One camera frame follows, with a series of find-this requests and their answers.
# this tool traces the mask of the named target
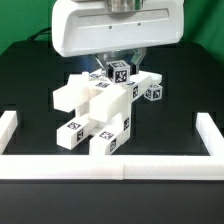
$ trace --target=white cube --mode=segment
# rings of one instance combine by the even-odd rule
[[[162,92],[162,86],[152,85],[146,90],[144,97],[150,101],[160,100],[162,99]]]

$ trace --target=white foam barrier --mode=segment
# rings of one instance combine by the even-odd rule
[[[0,154],[5,150],[17,125],[16,111],[5,111],[0,118]]]
[[[211,156],[224,157],[224,139],[208,113],[198,113],[196,128]]]
[[[0,179],[102,178],[224,180],[224,161],[215,156],[0,156]]]

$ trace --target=cube with marker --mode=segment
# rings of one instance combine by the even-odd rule
[[[163,92],[162,86],[152,85],[146,90],[144,97],[150,101],[160,100],[162,99],[162,92]]]
[[[114,84],[126,84],[130,81],[130,65],[125,61],[111,61],[108,65],[108,78]]]

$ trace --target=stacked blocks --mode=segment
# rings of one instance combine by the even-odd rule
[[[126,84],[115,85],[115,81],[102,77],[100,70],[84,72],[70,75],[68,84],[54,91],[55,109],[76,110],[76,117],[57,130],[58,145],[71,150],[91,135],[89,154],[104,156],[111,155],[130,138],[132,102],[146,90],[152,91],[152,96],[159,91],[160,96],[154,100],[161,98],[161,75],[140,71],[125,80]]]

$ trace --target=black table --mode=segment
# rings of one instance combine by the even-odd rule
[[[53,109],[52,91],[70,73],[98,68],[91,56],[62,58],[47,42],[17,42],[0,57],[0,112],[19,126],[4,154],[88,154],[56,146],[56,129],[74,117]],[[195,129],[209,112],[223,133],[224,69],[201,46],[150,48],[141,70],[163,75],[163,99],[133,104],[132,138],[116,154],[204,155]],[[0,181],[1,223],[223,223],[224,182]]]

